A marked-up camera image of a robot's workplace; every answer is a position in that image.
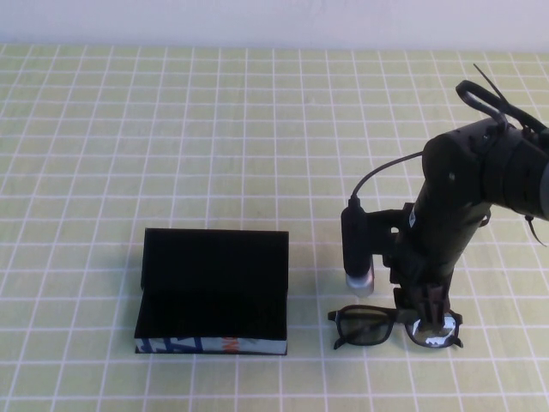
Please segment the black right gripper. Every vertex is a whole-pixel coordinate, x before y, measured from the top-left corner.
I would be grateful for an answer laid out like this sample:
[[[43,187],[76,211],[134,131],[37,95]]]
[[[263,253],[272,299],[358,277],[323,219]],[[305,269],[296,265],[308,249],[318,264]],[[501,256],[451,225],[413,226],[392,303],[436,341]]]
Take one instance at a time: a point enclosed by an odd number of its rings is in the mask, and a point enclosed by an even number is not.
[[[397,323],[420,320],[410,301],[421,301],[422,320],[430,329],[443,328],[449,309],[449,288],[455,265],[469,241],[490,218],[488,203],[442,205],[437,200],[405,203],[388,212],[388,226],[398,229],[389,238],[389,281]]]

